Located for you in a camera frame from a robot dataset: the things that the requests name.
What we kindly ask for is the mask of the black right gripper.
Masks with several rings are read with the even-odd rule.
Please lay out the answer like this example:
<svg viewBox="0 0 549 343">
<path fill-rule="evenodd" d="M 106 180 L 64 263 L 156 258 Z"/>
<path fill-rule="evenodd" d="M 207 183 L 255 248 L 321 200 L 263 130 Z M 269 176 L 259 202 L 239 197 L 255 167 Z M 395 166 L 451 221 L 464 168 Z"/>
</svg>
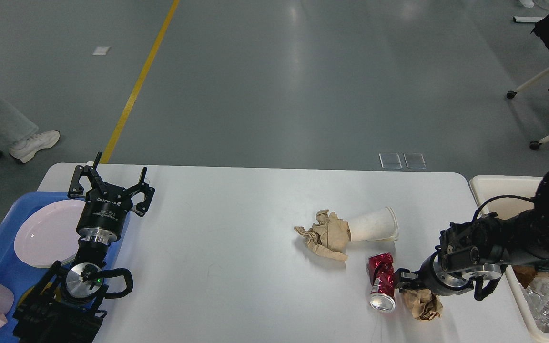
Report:
<svg viewBox="0 0 549 343">
<path fill-rule="evenodd" d="M 394 272 L 394 288 L 400 292 L 422 290 L 423 285 L 432 293 L 441 296 L 452 296 L 467 293 L 474 289 L 473 282 L 457 278 L 444 272 L 438 252 L 434 252 L 416 272 L 399 268 Z"/>
</svg>

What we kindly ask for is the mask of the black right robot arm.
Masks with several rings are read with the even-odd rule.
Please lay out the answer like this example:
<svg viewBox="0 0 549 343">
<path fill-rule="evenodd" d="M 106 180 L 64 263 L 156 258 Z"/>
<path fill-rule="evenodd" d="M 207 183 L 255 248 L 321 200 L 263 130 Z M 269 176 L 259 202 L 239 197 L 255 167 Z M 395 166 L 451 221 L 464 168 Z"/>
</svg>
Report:
<svg viewBox="0 0 549 343">
<path fill-rule="evenodd" d="M 402 293 L 427 289 L 441 296 L 473 291 L 481 301 L 494 292 L 510 265 L 549 272 L 549 171 L 534 197 L 524 200 L 533 208 L 510 219 L 495 212 L 481 216 L 477 209 L 469 222 L 451 223 L 418 271 L 395 271 L 394 288 Z"/>
</svg>

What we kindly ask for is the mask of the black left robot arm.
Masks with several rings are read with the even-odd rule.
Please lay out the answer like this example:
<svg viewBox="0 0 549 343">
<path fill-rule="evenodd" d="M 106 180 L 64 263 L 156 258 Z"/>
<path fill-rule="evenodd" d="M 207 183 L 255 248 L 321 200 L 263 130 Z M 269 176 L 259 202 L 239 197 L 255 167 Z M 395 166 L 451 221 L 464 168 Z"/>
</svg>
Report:
<svg viewBox="0 0 549 343">
<path fill-rule="evenodd" d="M 107 315 L 100 309 L 102 302 L 133 290 L 131 272 L 106 269 L 105 257 L 122 238 L 127 215 L 148 212 L 155 188 L 146 181 L 146 167 L 131 187 L 105 182 L 97 171 L 101 155 L 93 165 L 75 168 L 68 189 L 68 198 L 85 202 L 76 226 L 75 258 L 68 267 L 55 261 L 13 313 L 13 335 L 21 343 L 91 343 Z"/>
</svg>

